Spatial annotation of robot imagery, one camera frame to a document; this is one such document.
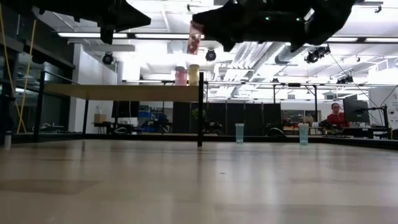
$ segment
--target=red shirt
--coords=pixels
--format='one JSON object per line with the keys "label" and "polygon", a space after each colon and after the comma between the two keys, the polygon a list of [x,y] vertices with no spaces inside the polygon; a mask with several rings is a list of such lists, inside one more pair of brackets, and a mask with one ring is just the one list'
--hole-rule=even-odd
{"label": "red shirt", "polygon": [[335,124],[341,126],[342,128],[349,127],[349,124],[346,122],[344,113],[330,114],[328,116],[328,122],[329,124]]}

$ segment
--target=cardboard box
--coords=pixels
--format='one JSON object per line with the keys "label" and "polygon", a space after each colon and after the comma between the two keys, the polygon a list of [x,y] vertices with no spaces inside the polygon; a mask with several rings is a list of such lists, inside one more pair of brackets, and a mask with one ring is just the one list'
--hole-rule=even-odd
{"label": "cardboard box", "polygon": [[106,121],[106,114],[94,114],[94,123],[102,123]]}

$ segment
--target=camera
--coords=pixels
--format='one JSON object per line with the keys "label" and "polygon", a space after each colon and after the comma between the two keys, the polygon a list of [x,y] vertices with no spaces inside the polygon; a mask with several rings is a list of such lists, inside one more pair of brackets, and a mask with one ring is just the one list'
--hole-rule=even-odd
{"label": "camera", "polygon": [[329,45],[327,47],[318,47],[314,51],[308,52],[304,60],[307,63],[315,63],[328,54],[330,54]]}
{"label": "camera", "polygon": [[112,52],[105,52],[104,57],[102,58],[102,62],[105,65],[112,65],[113,63],[113,56],[112,56]]}
{"label": "camera", "polygon": [[216,60],[216,52],[214,51],[214,49],[208,49],[207,53],[206,53],[206,61],[208,62],[212,62],[214,60]]}

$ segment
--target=wooden floor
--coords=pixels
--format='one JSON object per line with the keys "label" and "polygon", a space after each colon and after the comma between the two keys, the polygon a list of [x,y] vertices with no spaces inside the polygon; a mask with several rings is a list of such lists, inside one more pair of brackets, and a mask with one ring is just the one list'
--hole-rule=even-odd
{"label": "wooden floor", "polygon": [[0,223],[398,223],[398,153],[64,141],[0,152]]}

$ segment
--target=computer monitor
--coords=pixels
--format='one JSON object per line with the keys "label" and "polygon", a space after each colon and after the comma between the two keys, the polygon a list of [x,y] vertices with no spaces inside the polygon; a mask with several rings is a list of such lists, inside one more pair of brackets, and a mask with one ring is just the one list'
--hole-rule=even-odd
{"label": "computer monitor", "polygon": [[118,118],[138,118],[139,101],[114,101],[112,118],[116,117],[116,107],[119,106]]}
{"label": "computer monitor", "polygon": [[346,122],[370,123],[368,103],[361,100],[343,99]]}

